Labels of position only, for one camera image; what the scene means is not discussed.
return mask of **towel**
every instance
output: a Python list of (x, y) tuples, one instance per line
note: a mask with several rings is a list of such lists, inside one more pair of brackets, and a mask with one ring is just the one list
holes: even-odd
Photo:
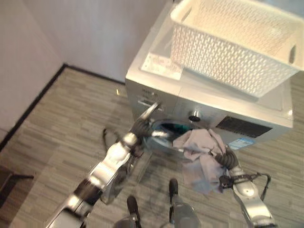
[(184, 150), (189, 161), (182, 164), (184, 183), (195, 191), (208, 194), (220, 192), (219, 178), (227, 172), (209, 152), (225, 154), (221, 137), (212, 129), (187, 131), (173, 141), (173, 147)]

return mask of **baseboard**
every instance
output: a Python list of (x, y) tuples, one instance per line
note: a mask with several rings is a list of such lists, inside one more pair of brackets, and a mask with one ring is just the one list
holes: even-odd
[(76, 67), (76, 66), (70, 66), (66, 63), (64, 63), (61, 68), (55, 73), (55, 75), (50, 79), (50, 81), (47, 83), (47, 85), (41, 90), (41, 92), (38, 94), (38, 96), (35, 98), (35, 100), (29, 105), (29, 107), (26, 109), (26, 111), (23, 113), (23, 115), (18, 119), (16, 124), (11, 128), (11, 130), (7, 133), (7, 135), (4, 137), (2, 142), (0, 143), (0, 152), (5, 147), (5, 145), (9, 142), (9, 140), (12, 138), (12, 136), (15, 134), (15, 132), (18, 130), (18, 128), (22, 125), (24, 120), (28, 117), (28, 115), (31, 113), (31, 111), (35, 108), (35, 106), (38, 104), (38, 102), (41, 100), (41, 98), (44, 96), (44, 94), (49, 90), (49, 88), (53, 85), (53, 83), (57, 80), (57, 78), (61, 75), (61, 73), (64, 71), (65, 68), (70, 68), (91, 76), (99, 77), (102, 79), (110, 80), (116, 83), (120, 83), (122, 85), (125, 85), (125, 83), (107, 78), (103, 75)]
[(106, 80), (109, 80), (109, 81), (112, 81), (112, 82), (116, 82), (116, 83), (125, 85), (125, 82), (121, 82), (121, 81), (118, 81), (118, 80), (115, 80), (115, 79), (111, 79), (111, 78), (108, 78), (106, 76), (103, 76), (103, 75), (100, 75), (100, 74), (94, 73), (92, 71), (85, 70), (85, 69), (82, 69), (82, 68), (79, 68), (79, 67), (76, 67), (76, 66), (73, 66), (73, 65), (66, 65), (66, 67), (70, 68), (72, 70), (76, 70), (76, 71), (85, 73), (87, 75), (91, 75), (91, 76), (94, 76), (94, 77), (99, 77), (99, 78), (102, 78), (102, 79), (106, 79)]

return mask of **wooden floor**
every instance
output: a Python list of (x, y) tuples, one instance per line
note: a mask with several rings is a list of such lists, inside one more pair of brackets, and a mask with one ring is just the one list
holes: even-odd
[[(239, 152), (245, 171), (272, 176), (265, 203), (281, 227), (304, 227), (304, 77), (292, 79), (294, 128), (277, 140)], [(104, 127), (123, 134), (133, 122), (123, 85), (64, 70), (7, 146), (0, 165), (33, 181), (19, 182), (0, 209), (0, 227), (43, 227), (57, 205), (75, 189), (93, 165), (104, 158)], [(154, 152), (142, 181), (130, 182), (109, 206), (98, 202), (88, 227), (112, 227), (127, 215), (126, 199), (137, 197), (143, 227), (168, 221), (168, 182), (176, 177), (180, 195), (190, 203), (204, 228), (246, 227), (232, 192), (204, 196), (182, 184), (181, 164), (175, 157)], [(255, 181), (260, 191), (263, 178)]]

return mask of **sticker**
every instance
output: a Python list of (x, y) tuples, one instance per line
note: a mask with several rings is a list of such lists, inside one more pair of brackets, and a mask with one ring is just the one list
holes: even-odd
[(229, 143), (228, 145), (230, 146), (231, 149), (233, 150), (238, 150), (240, 148), (243, 148), (245, 146), (249, 146), (254, 144), (255, 141), (251, 140), (251, 139), (245, 139), (245, 138), (239, 138), (231, 143)]
[(170, 58), (149, 53), (141, 67), (141, 70), (180, 80), (182, 67), (173, 63)]

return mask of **washing machine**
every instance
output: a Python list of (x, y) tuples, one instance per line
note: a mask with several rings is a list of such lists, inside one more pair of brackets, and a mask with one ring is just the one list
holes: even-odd
[(277, 138), (293, 127), (290, 82), (285, 81), (257, 99), (170, 60), (173, 23), (167, 3), (126, 74), (126, 89), (134, 119), (155, 101), (153, 129), (169, 134), (150, 144), (172, 149), (172, 141), (186, 131), (212, 128), (232, 149)]

